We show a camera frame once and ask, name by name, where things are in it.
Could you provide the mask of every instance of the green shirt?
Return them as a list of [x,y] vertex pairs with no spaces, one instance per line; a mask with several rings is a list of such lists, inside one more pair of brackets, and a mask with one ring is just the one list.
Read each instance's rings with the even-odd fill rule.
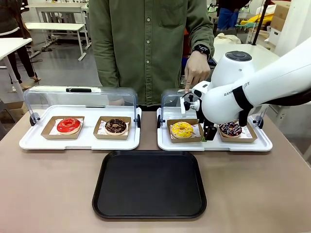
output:
[[180,86],[185,28],[191,48],[214,52],[206,0],[90,0],[89,14],[100,82],[133,88],[139,104]]

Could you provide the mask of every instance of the display case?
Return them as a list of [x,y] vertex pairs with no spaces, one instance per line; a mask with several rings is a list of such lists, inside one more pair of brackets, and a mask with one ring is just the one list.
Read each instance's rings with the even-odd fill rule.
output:
[[[19,142],[23,149],[132,150],[139,145],[141,109],[130,88],[35,86],[25,91],[24,99],[32,127]],[[45,137],[46,127],[54,117],[83,118],[76,139]],[[97,123],[107,117],[129,119],[127,137],[96,137]]]
[[195,102],[198,97],[194,94],[184,95],[184,90],[167,90],[162,94],[161,108],[157,114],[157,141],[158,146],[163,150],[172,151],[204,151],[204,150],[230,150],[230,151],[269,151],[272,143],[262,130],[263,117],[268,105],[263,105],[254,110],[253,114],[248,117],[248,126],[254,131],[256,138],[253,142],[224,142],[219,130],[213,140],[206,141],[202,139],[199,142],[174,143],[168,128],[168,120],[172,119],[199,119],[199,112],[189,109],[186,113],[181,111],[180,98],[184,96],[185,101]]

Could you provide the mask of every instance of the donut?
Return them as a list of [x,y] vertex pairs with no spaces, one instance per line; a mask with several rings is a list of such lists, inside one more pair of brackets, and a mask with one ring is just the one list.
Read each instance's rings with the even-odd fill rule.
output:
[[105,131],[109,135],[122,135],[127,130],[126,123],[120,119],[111,119],[105,124]]
[[79,131],[81,122],[74,118],[66,118],[57,124],[57,131],[61,134],[74,134]]
[[239,137],[242,133],[241,125],[235,121],[219,125],[219,130],[224,137]]
[[172,135],[175,138],[190,138],[193,134],[193,127],[187,122],[177,122],[172,126]]

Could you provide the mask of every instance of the white tray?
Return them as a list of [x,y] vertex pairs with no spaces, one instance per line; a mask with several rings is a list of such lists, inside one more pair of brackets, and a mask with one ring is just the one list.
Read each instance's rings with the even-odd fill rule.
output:
[[[136,114],[141,117],[141,109]],[[47,140],[41,136],[42,130],[52,116],[84,116],[83,127],[76,140]],[[134,122],[126,140],[97,139],[95,125],[100,116],[131,117],[134,120],[133,106],[107,106],[106,108],[86,108],[79,105],[53,105],[46,109],[41,120],[32,126],[19,142],[26,150],[132,150],[139,145],[140,128]]]
[[[159,108],[156,115],[161,115]],[[196,119],[194,111],[187,111],[186,118]],[[258,139],[253,143],[226,143],[220,138],[217,131],[213,141],[207,142],[190,142],[190,143],[172,143],[167,129],[168,119],[182,119],[180,107],[166,107],[164,111],[165,122],[157,130],[157,143],[163,150],[175,151],[205,151],[205,150],[229,150],[229,151],[270,151],[272,149],[272,142],[264,133],[253,123],[253,118],[248,118],[248,123],[253,127]]]

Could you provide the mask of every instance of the yellow donut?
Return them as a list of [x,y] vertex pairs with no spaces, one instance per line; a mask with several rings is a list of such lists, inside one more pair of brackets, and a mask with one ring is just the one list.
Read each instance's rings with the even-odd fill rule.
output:
[[193,134],[193,127],[189,123],[180,121],[173,124],[172,134],[176,138],[190,138]]

